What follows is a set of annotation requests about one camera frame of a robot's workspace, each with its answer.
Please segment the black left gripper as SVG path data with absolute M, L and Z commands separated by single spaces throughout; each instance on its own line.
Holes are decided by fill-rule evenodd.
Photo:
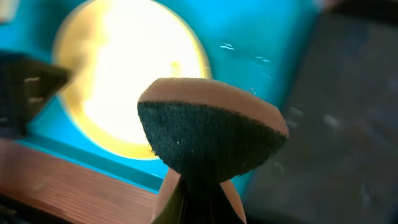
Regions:
M 68 83 L 69 71 L 16 52 L 1 53 L 1 137 L 18 139 L 53 95 Z

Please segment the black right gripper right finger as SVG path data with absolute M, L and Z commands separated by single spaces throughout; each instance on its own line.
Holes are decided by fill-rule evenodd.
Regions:
M 209 204 L 210 223 L 246 224 L 243 204 L 233 183 L 220 183 Z

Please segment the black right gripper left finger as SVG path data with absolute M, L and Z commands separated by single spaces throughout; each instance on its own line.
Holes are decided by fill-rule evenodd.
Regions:
M 188 189 L 182 177 L 165 179 L 160 188 L 157 206 L 151 224 L 187 224 L 188 223 Z

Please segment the yellow plate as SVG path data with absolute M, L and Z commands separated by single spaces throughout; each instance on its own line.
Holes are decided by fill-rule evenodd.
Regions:
M 55 63 L 70 71 L 62 90 L 71 120 L 97 146 L 153 160 L 137 114 L 141 93 L 158 78 L 210 78 L 190 26 L 156 1 L 86 1 L 60 26 Z

